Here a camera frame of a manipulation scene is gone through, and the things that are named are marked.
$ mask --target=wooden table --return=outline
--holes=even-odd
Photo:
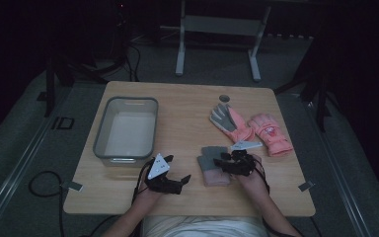
[[[231,146],[233,142],[209,120],[219,96],[230,97],[231,105],[246,120],[257,113],[273,114],[290,140],[272,90],[136,82],[110,82],[102,97],[73,181],[84,186],[82,192],[69,191],[67,213],[120,214],[131,204],[139,168],[106,167],[93,153],[93,144],[107,100],[115,96],[153,97],[159,102],[153,156],[174,155],[168,178],[180,180],[191,174],[180,195],[165,195],[151,215],[257,215],[237,181],[228,187],[205,187],[196,157],[204,146]],[[286,216],[311,216],[315,207],[293,152],[283,158],[270,158],[266,147],[248,150],[263,157],[270,195]]]

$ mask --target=gray floor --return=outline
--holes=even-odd
[[[185,74],[176,77],[175,38],[156,45],[140,38],[134,40],[134,45],[141,55],[138,78],[142,82],[274,89],[290,81],[310,41],[264,39],[258,56],[263,76],[259,83],[252,80],[247,53],[241,48],[218,49],[191,41]],[[131,49],[129,57],[135,65],[137,51]],[[121,68],[105,77],[127,81],[127,71]],[[79,78],[73,88],[57,87],[59,106],[50,118],[42,116],[45,104],[36,101],[44,88],[41,74],[0,126],[0,192],[8,194],[5,198],[0,196],[0,236],[59,235],[58,197],[35,197],[28,183],[44,170],[58,173],[63,181],[73,178],[105,86]],[[332,116],[325,118],[327,132],[320,132],[313,120],[314,109],[297,96],[301,89],[302,85],[277,99],[304,176],[316,184],[310,190],[316,206],[313,220],[323,236],[379,236],[379,185],[347,120],[328,104]],[[74,118],[73,128],[51,129],[55,117]],[[26,165],[17,166],[20,160]],[[11,173],[14,167],[24,175],[19,177],[19,183],[11,184],[6,179],[15,177]],[[38,180],[37,188],[57,192],[57,181],[44,176]],[[64,213],[66,236],[89,234],[104,218]],[[319,236],[312,219],[290,220],[305,236]]]

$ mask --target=person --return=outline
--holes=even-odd
[[[265,173],[262,167],[262,159],[257,155],[253,155],[254,158],[259,161],[257,162],[258,172],[252,172],[249,176],[238,176],[234,175],[235,179],[241,184],[243,190],[249,196],[253,206],[258,211],[258,213],[263,218],[263,223],[270,230],[270,234],[273,236],[301,236],[301,234],[289,223],[285,216],[281,213],[279,208],[276,206],[275,202],[269,196],[267,190],[267,183],[265,181]],[[104,237],[122,237],[129,236],[133,233],[134,228],[138,223],[151,211],[152,207],[155,206],[156,202],[162,197],[162,193],[156,193],[149,189],[144,182],[141,183],[139,188],[140,192],[137,195],[134,203],[131,205],[130,209],[123,214],[105,233]],[[232,219],[229,217],[218,218],[220,221],[225,221],[225,219],[231,219],[226,224],[217,225],[217,218],[192,218],[191,221],[186,221],[186,217],[164,217],[160,221],[157,221],[157,225],[161,225],[161,231],[155,231],[156,236],[214,236],[214,232],[220,233],[217,236],[237,236],[235,233],[238,232],[238,228],[242,228],[239,233],[244,233],[241,236],[268,236],[264,230],[264,226],[260,222],[257,222],[256,226],[252,224],[255,221],[245,221],[242,224],[236,224],[238,219]],[[229,226],[229,230],[222,228],[224,226]]]

